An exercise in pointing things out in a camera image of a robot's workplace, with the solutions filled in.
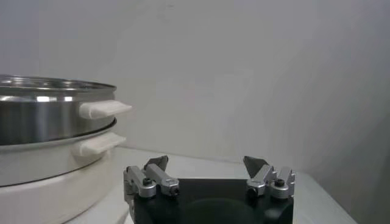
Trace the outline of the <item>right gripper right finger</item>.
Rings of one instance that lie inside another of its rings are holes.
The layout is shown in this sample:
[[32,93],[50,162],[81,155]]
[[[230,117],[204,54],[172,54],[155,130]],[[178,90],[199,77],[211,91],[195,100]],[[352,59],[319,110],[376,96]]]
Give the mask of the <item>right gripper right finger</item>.
[[295,173],[290,167],[282,167],[279,172],[264,159],[245,156],[244,165],[250,176],[246,181],[247,196],[258,198],[269,191],[272,198],[286,200],[294,196]]

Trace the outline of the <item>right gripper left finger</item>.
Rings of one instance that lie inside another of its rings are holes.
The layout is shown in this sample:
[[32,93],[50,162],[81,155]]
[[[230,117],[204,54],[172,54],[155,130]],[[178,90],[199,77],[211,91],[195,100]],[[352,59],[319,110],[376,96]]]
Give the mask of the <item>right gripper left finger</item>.
[[124,200],[130,201],[136,196],[153,198],[158,188],[165,196],[177,197],[180,194],[179,180],[165,172],[168,161],[165,155],[151,158],[142,169],[128,166],[123,172]]

